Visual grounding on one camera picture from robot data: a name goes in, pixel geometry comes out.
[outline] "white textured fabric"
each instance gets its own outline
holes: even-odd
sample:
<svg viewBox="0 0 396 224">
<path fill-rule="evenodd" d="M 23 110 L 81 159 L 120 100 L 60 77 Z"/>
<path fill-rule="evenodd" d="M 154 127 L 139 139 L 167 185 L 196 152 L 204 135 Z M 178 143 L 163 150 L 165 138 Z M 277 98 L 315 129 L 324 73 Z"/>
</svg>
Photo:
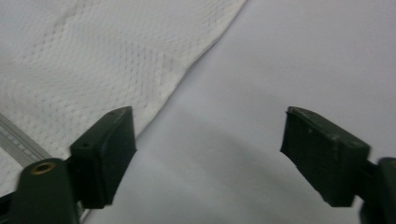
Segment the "white textured fabric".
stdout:
<svg viewBox="0 0 396 224">
<path fill-rule="evenodd" d="M 140 133 L 244 2 L 1 1 L 0 113 L 57 158 L 118 107 Z"/>
</svg>

